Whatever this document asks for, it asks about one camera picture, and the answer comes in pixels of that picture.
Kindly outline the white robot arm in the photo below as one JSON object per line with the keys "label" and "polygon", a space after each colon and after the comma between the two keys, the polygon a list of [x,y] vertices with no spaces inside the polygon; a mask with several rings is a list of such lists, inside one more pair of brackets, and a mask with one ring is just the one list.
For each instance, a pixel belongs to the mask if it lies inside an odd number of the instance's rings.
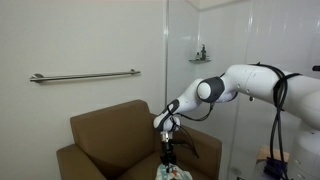
{"label": "white robot arm", "polygon": [[219,77],[197,79],[156,116],[153,125],[160,132],[171,132],[179,125],[177,114],[229,102],[239,93],[274,105],[276,115],[270,141],[281,142],[281,113],[302,120],[290,159],[269,157],[265,171],[281,180],[320,180],[320,81],[299,73],[282,71],[265,64],[233,65]]}

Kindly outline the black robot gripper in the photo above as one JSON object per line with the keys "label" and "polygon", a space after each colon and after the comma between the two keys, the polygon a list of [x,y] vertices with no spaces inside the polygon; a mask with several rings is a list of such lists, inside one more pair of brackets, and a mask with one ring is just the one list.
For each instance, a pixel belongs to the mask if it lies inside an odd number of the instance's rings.
{"label": "black robot gripper", "polygon": [[162,142],[162,154],[160,155],[161,162],[164,165],[175,164],[176,155],[173,152],[173,143],[171,141]]}

